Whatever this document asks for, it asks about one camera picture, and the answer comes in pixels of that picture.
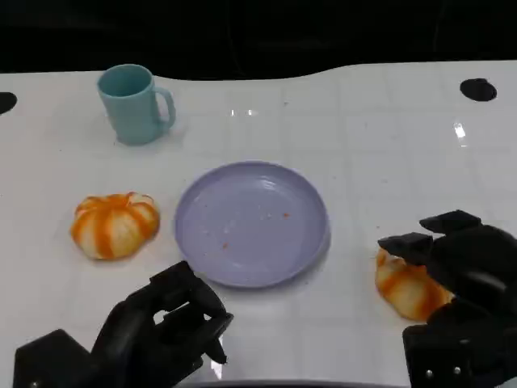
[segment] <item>white table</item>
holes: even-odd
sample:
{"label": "white table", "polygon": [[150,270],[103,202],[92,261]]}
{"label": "white table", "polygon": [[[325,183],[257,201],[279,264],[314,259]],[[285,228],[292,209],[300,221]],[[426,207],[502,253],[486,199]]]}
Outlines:
{"label": "white table", "polygon": [[[408,385],[399,318],[373,284],[376,240],[463,209],[517,234],[517,63],[361,65],[303,78],[186,82],[172,136],[115,142],[99,73],[2,74],[18,105],[0,116],[0,376],[15,349],[58,327],[90,349],[110,309],[178,262],[171,219],[193,179],[245,159],[304,174],[330,212],[325,262],[262,291],[214,285],[235,320],[224,379]],[[489,103],[459,91],[488,78]],[[157,238],[132,259],[94,263],[69,237],[87,195],[135,190],[161,206]],[[191,381],[217,380],[211,366]]]}

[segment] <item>teal mug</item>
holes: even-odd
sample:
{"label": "teal mug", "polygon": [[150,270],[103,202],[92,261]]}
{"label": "teal mug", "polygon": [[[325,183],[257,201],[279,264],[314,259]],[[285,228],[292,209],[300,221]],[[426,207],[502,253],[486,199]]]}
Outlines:
{"label": "teal mug", "polygon": [[[172,94],[155,86],[153,75],[144,66],[111,67],[100,76],[97,87],[121,143],[131,146],[149,143],[174,123],[176,115]],[[160,117],[157,93],[167,102],[169,120]]]}

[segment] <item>orange and white pumpkin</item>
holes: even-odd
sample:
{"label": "orange and white pumpkin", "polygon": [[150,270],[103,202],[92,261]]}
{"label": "orange and white pumpkin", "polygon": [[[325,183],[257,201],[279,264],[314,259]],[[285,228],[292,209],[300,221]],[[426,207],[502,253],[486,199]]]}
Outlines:
{"label": "orange and white pumpkin", "polygon": [[427,321],[452,295],[427,275],[424,266],[414,266],[380,249],[376,257],[375,284],[380,295],[404,318]]}
{"label": "orange and white pumpkin", "polygon": [[88,196],[75,209],[70,233],[94,259],[118,259],[135,253],[158,230],[154,200],[135,192]]}

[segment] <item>purple plate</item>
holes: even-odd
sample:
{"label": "purple plate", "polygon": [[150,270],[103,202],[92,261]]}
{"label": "purple plate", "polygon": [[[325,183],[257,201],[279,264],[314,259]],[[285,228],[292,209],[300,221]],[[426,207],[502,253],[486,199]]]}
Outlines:
{"label": "purple plate", "polygon": [[296,172],[240,162],[203,175],[183,194],[174,235],[192,269],[237,287],[287,280],[330,242],[325,205]]}

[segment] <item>black dot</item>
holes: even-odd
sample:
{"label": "black dot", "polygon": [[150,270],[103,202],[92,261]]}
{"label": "black dot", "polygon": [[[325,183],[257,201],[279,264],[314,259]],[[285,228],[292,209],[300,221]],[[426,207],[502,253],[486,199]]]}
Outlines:
{"label": "black dot", "polygon": [[460,85],[461,93],[474,101],[490,101],[495,99],[498,91],[494,85],[484,78],[467,79]]}
{"label": "black dot", "polygon": [[18,99],[8,91],[0,92],[0,115],[10,111],[15,107]]}

